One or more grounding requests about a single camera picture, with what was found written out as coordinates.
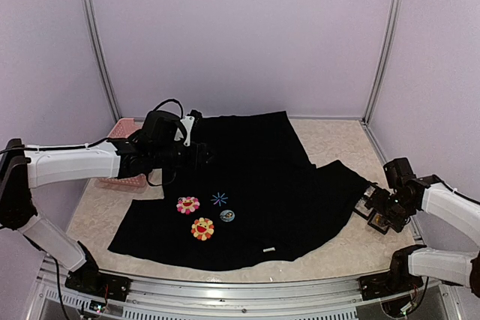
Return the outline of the black display box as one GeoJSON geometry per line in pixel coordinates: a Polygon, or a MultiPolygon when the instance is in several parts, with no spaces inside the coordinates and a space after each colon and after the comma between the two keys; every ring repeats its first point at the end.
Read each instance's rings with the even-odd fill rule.
{"type": "Polygon", "coordinates": [[[390,223],[384,218],[382,214],[375,212],[372,217],[368,220],[367,224],[381,233],[386,235],[390,229],[390,223]]]}
{"type": "Polygon", "coordinates": [[[376,190],[374,185],[370,185],[356,203],[354,212],[365,220],[369,220],[374,215],[374,208],[371,204],[371,196],[376,190]]]}

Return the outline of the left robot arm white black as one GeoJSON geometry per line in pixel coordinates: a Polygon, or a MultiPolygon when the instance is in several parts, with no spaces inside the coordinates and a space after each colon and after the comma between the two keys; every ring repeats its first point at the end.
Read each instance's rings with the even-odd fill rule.
{"type": "Polygon", "coordinates": [[[127,138],[104,138],[84,145],[40,147],[11,139],[1,151],[1,227],[20,232],[68,271],[70,289],[97,294],[108,276],[88,249],[52,224],[32,200],[32,190],[88,178],[134,178],[156,169],[174,172],[201,166],[212,158],[191,132],[202,115],[150,111],[142,127],[127,138]]]}

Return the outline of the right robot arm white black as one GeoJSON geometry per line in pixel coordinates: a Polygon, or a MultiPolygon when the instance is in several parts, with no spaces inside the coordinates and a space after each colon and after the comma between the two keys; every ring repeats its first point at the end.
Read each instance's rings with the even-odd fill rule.
{"type": "MultiPolygon", "coordinates": [[[[407,158],[383,167],[388,189],[371,184],[361,200],[368,209],[367,223],[381,234],[401,232],[422,211],[435,216],[479,242],[479,202],[459,193],[437,175],[418,177],[407,158]]],[[[420,288],[434,278],[479,294],[479,253],[435,250],[415,244],[396,250],[389,269],[360,278],[365,300],[420,288]]]]}

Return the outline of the black t-shirt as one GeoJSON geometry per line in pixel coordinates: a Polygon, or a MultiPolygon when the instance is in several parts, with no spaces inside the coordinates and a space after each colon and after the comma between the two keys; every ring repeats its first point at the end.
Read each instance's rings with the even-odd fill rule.
{"type": "Polygon", "coordinates": [[[285,112],[204,118],[191,138],[215,151],[213,161],[168,175],[161,200],[133,201],[109,251],[203,271],[291,262],[334,238],[370,185],[340,161],[314,165],[285,112]],[[221,207],[211,202],[217,192],[228,197],[221,207]],[[200,202],[189,215],[176,209],[186,196],[200,202]],[[232,222],[220,219],[224,210],[232,222]],[[214,223],[207,241],[191,234],[200,217],[214,223]]]}

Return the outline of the round blue pin badge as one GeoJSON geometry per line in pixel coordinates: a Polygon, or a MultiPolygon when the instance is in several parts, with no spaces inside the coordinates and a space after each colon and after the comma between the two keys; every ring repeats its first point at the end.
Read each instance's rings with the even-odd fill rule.
{"type": "Polygon", "coordinates": [[[220,213],[220,219],[225,223],[230,223],[235,219],[236,215],[234,211],[224,210],[220,213]]]}

